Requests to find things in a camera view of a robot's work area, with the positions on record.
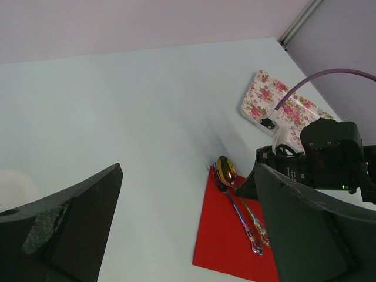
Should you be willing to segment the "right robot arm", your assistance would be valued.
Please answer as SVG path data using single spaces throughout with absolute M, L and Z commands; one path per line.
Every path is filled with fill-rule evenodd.
M 295 182 L 318 190 L 361 191 L 375 203 L 375 146 L 364 146 L 353 122 L 320 118 L 300 133 L 303 151 L 280 144 L 256 151 L 264 164 Z

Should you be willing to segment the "iridescent spoon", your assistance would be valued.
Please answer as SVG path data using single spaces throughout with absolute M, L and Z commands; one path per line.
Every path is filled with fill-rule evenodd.
M 267 234 L 267 230 L 264 227 L 264 224 L 259 220 L 259 218 L 255 215 L 255 213 L 252 211 L 246 200 L 241 197 L 241 202 L 244 206 L 244 208 L 247 210 L 252 222 L 253 226 L 258 232 L 258 235 L 260 237 L 260 240 L 256 238 L 256 236 L 253 234 L 251 231 L 251 228 L 249 225 L 246 223 L 239 207 L 236 205 L 234 199 L 228 192 L 228 189 L 231 188 L 233 189 L 234 192 L 238 190 L 236 186 L 236 181 L 237 181 L 237 171 L 235 168 L 235 165 L 233 162 L 226 156 L 219 156 L 217 158 L 216 163 L 213 165 L 214 171 L 216 174 L 216 177 L 218 181 L 221 183 L 223 186 L 223 192 L 228 196 L 230 199 L 233 207 L 236 210 L 236 213 L 241 221 L 241 224 L 244 227 L 244 231 L 250 241 L 251 249 L 254 253 L 262 255 L 263 254 L 263 247 L 261 244 L 264 244 L 265 246 L 270 247 L 270 240 Z

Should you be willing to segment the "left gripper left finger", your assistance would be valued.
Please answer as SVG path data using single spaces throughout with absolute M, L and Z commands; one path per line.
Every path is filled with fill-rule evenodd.
M 1 212 L 1 281 L 97 281 L 122 179 L 116 163 Z

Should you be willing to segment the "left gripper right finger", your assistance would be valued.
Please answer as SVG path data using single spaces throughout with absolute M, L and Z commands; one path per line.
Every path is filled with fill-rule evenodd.
M 264 164 L 255 180 L 280 281 L 375 281 L 375 211 Z

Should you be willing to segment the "red paper napkin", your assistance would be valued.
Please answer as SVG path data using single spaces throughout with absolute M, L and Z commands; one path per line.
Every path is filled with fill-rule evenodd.
M 209 169 L 192 264 L 249 281 L 279 281 L 271 247 L 251 249 L 244 227 Z

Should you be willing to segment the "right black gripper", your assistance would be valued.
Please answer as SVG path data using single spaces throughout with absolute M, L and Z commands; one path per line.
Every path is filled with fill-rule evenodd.
M 265 164 L 298 183 L 314 187 L 313 175 L 305 154 L 297 153 L 287 145 L 278 145 L 276 151 L 272 145 L 257 149 L 255 164 L 258 163 Z M 235 195 L 244 199 L 259 200 L 254 172 L 247 177 L 237 178 Z

